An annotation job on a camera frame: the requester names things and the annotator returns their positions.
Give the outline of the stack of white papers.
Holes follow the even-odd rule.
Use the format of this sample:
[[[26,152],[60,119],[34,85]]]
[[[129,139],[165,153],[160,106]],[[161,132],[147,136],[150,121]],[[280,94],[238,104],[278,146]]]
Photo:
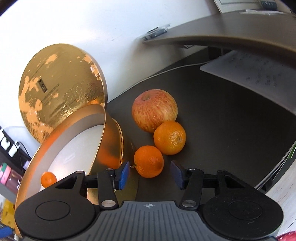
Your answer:
[[[269,58],[231,51],[201,71],[243,86],[295,114],[295,69]]]

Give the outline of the black power strip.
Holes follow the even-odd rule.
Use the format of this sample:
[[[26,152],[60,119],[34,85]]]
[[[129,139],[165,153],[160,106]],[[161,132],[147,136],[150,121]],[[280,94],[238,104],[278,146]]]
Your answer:
[[[26,171],[24,166],[31,159],[23,143],[13,140],[1,127],[1,164],[6,163],[23,176]]]

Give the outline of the red yellow apple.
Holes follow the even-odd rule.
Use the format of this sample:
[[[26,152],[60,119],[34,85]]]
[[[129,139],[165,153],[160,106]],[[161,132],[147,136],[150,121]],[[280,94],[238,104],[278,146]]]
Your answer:
[[[150,89],[141,93],[132,104],[132,117],[137,126],[153,133],[165,121],[175,121],[178,106],[171,94],[162,89]]]

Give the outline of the plastic bag on shelf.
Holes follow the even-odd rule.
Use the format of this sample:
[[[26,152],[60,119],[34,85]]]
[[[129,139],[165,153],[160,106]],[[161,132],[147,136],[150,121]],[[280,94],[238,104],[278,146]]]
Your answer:
[[[245,11],[241,11],[240,14],[272,16],[272,15],[284,15],[285,13],[282,11],[266,11],[266,10],[246,9]]]

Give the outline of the gold round box base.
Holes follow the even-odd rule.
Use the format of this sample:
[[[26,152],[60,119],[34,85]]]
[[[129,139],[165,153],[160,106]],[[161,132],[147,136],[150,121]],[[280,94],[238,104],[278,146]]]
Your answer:
[[[87,105],[67,117],[40,145],[23,176],[16,206],[43,190],[45,172],[58,181],[75,171],[94,175],[116,169],[124,161],[133,164],[134,153],[135,146],[119,123],[101,105]]]

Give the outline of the gold box lid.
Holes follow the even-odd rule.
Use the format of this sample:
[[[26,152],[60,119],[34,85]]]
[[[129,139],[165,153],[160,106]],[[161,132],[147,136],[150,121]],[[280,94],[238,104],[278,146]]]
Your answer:
[[[41,49],[23,71],[18,102],[23,122],[42,143],[69,115],[88,104],[107,106],[107,85],[99,64],[69,44]]]

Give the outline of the framed business certificate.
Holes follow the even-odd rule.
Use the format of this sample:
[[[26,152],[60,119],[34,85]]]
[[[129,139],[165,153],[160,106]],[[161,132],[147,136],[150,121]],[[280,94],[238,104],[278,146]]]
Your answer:
[[[245,9],[261,9],[258,0],[214,0],[220,13],[229,13]]]

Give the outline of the pink water bottle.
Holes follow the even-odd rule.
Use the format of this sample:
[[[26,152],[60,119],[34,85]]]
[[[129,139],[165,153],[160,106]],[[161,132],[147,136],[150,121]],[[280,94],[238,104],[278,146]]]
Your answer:
[[[22,175],[12,169],[7,163],[1,163],[0,178],[1,184],[17,195],[23,179]]]

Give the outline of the mandarin orange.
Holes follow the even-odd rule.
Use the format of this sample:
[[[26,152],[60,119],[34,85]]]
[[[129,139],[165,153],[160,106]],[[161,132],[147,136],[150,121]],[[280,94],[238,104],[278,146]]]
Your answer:
[[[150,145],[142,146],[135,151],[131,167],[144,178],[154,178],[162,172],[164,158],[158,148]]]
[[[47,188],[57,182],[55,174],[52,172],[44,172],[41,176],[41,185]]]
[[[165,121],[154,132],[155,146],[165,155],[179,153],[186,143],[186,132],[176,121]]]

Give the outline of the clear plastic packet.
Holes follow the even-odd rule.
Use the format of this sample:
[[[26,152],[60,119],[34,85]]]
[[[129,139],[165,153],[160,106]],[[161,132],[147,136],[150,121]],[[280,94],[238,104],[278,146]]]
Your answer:
[[[154,39],[154,38],[156,38],[156,37],[158,37],[160,35],[163,35],[163,34],[167,33],[169,27],[170,27],[170,24],[160,26],[160,27],[156,27],[156,28],[154,28],[152,30],[149,30],[144,35],[140,36],[140,39],[142,39],[143,41],[148,41],[148,40]]]

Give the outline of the dark wooden shelf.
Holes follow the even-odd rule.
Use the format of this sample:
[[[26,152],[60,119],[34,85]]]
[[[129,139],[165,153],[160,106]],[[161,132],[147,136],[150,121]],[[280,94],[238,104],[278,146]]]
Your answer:
[[[173,27],[146,44],[244,50],[295,66],[295,16],[239,11],[212,15]]]

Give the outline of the patterned cup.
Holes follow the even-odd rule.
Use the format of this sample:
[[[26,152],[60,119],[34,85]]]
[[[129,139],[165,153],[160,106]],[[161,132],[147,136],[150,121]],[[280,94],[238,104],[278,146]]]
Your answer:
[[[258,0],[261,7],[267,11],[277,11],[278,5],[275,0]]]

